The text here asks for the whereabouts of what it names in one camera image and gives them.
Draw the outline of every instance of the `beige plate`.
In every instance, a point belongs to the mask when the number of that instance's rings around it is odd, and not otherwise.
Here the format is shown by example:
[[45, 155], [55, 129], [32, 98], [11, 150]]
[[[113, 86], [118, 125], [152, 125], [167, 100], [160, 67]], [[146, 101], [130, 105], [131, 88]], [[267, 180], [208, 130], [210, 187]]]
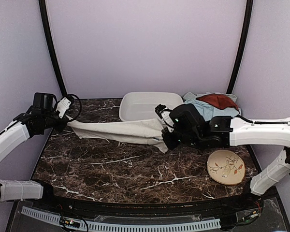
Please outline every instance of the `beige plate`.
[[218, 150], [208, 157], [207, 171], [211, 178], [221, 184], [237, 185], [245, 177], [245, 164], [234, 152]]

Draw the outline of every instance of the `brown marble surface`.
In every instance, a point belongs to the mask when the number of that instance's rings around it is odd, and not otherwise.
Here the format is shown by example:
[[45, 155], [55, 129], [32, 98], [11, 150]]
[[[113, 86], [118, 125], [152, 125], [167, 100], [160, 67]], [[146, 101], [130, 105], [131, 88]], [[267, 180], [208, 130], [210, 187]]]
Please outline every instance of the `brown marble surface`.
[[[121, 99], [82, 100], [80, 122], [120, 121]], [[74, 104], [73, 116], [78, 105]], [[257, 170], [245, 147], [229, 150], [246, 165], [236, 186], [212, 180], [206, 170], [215, 149], [179, 146], [166, 154], [149, 145], [123, 144], [104, 139], [79, 139], [70, 127], [53, 132], [37, 164], [33, 179], [54, 186], [55, 194], [109, 203], [179, 203], [217, 199], [242, 192]]]

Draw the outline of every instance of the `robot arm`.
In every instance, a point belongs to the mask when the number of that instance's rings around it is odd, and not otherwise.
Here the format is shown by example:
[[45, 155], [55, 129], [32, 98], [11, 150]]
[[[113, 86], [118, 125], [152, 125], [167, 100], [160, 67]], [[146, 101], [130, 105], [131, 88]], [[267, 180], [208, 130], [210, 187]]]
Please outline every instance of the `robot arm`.
[[[36, 93], [33, 105], [24, 114], [17, 116], [0, 133], [0, 162], [16, 147], [32, 138], [34, 135], [44, 134], [44, 130], [54, 128], [62, 131], [69, 119], [66, 111], [73, 104], [74, 98], [67, 96], [56, 102], [53, 107], [52, 94]], [[40, 199], [44, 187], [35, 181], [0, 180], [0, 202], [19, 199]]]
[[195, 148], [239, 145], [282, 145], [279, 156], [250, 182], [250, 192], [261, 196], [290, 173], [290, 117], [278, 120], [249, 120], [242, 116], [217, 116], [205, 122], [192, 104], [173, 110], [156, 107], [167, 127], [162, 137], [169, 149], [179, 143]]

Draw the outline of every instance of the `white wall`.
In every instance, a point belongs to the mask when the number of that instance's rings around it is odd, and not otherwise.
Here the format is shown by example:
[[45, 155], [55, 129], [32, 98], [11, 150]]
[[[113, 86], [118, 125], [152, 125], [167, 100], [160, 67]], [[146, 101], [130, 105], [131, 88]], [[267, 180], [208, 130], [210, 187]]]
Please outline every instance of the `white wall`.
[[245, 0], [47, 2], [68, 92], [113, 98], [227, 89]]
[[[290, 0], [256, 0], [246, 50], [235, 87], [238, 103], [249, 118], [290, 116]], [[264, 168], [281, 151], [255, 146]], [[290, 220], [290, 177], [277, 185]]]
[[[35, 92], [60, 97], [38, 1], [0, 0], [0, 131], [28, 109]], [[0, 178], [30, 179], [46, 137], [33, 137], [14, 150], [0, 164]], [[0, 204], [0, 232], [5, 231], [12, 205]]]

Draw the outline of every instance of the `cloth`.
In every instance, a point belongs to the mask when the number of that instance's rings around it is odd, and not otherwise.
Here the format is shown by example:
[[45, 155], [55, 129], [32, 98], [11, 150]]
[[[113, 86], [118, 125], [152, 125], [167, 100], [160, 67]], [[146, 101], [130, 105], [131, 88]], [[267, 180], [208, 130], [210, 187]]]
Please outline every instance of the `cloth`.
[[219, 110], [224, 110], [225, 108], [229, 107], [234, 108], [238, 111], [237, 104], [235, 104], [235, 102], [233, 102], [231, 98], [229, 98], [224, 94], [212, 93], [199, 97], [197, 98], [197, 100], [211, 104], [212, 106], [218, 108]]
[[189, 99], [185, 101], [185, 104], [193, 104], [195, 108], [199, 111], [200, 115], [203, 116], [205, 121], [211, 120], [215, 116], [237, 116], [241, 114], [241, 109], [238, 108], [237, 111], [234, 108], [225, 108], [224, 110], [220, 110], [218, 108], [213, 107], [211, 104], [206, 102], [196, 100], [196, 99]]
[[[194, 93], [188, 92], [188, 93], [186, 93], [184, 95], [183, 98], [184, 98], [184, 100], [196, 99], [196, 98], [199, 98], [199, 97], [208, 95], [208, 94], [212, 94], [212, 93], [206, 92], [206, 93], [197, 93], [197, 94], [194, 94]], [[225, 96], [228, 96], [229, 98], [232, 99], [233, 102], [236, 102], [236, 100], [237, 100], [237, 96], [235, 96], [234, 94], [224, 94], [224, 93], [216, 93], [216, 94], [223, 94]]]
[[161, 130], [162, 123], [157, 119], [147, 119], [128, 122], [68, 123], [79, 138], [110, 139], [122, 143], [153, 145], [163, 153], [168, 151]]

